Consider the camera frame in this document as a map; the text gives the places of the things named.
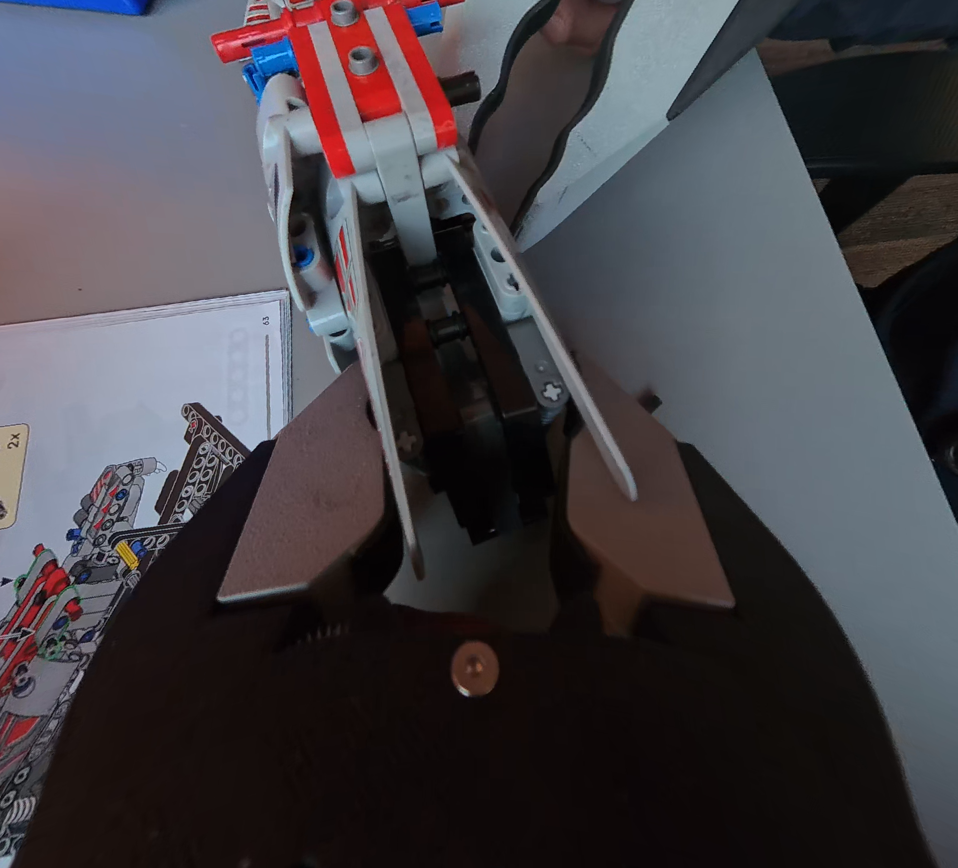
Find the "lego instruction booklet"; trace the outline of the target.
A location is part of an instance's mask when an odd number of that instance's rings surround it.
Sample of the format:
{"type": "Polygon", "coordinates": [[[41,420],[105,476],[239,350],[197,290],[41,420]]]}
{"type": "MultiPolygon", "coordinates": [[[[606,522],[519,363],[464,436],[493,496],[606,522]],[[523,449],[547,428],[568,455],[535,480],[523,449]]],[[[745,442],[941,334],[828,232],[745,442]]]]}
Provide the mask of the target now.
{"type": "Polygon", "coordinates": [[[118,610],[291,416],[284,291],[2,326],[2,866],[118,610]]]}

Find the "red and grey lego model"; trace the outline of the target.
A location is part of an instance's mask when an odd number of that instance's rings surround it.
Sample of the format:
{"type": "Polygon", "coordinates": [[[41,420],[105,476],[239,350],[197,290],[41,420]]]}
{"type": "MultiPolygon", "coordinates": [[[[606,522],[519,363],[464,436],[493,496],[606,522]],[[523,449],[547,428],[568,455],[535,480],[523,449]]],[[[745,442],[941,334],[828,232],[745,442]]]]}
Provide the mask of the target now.
{"type": "Polygon", "coordinates": [[[637,508],[635,473],[526,272],[457,128],[473,72],[423,48],[465,0],[247,0],[211,43],[257,100],[257,144],[287,287],[336,371],[365,383],[386,505],[417,579],[414,472],[473,542],[535,524],[556,498],[549,424],[585,432],[568,523],[588,546],[599,492],[637,508]]]}

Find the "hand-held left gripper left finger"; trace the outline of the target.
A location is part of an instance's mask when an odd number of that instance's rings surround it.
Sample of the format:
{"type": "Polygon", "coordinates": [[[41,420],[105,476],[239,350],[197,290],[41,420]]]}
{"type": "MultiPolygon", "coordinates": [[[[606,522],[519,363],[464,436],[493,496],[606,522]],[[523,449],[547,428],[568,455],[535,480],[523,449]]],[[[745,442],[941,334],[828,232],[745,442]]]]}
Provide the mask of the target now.
{"type": "Polygon", "coordinates": [[[390,586],[404,545],[371,410],[349,368],[277,435],[218,602],[349,603],[390,586]]]}

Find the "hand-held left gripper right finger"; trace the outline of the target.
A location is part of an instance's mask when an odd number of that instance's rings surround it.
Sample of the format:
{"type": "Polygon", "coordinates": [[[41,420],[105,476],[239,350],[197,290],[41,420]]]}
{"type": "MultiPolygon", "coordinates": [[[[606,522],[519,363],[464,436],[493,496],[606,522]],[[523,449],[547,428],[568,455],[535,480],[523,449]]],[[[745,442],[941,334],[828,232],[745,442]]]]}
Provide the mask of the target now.
{"type": "Polygon", "coordinates": [[[664,602],[732,611],[735,597],[681,460],[677,441],[592,359],[580,359],[586,388],[636,485],[621,492],[589,429],[568,446],[565,507],[573,546],[600,615],[637,615],[664,602]]]}

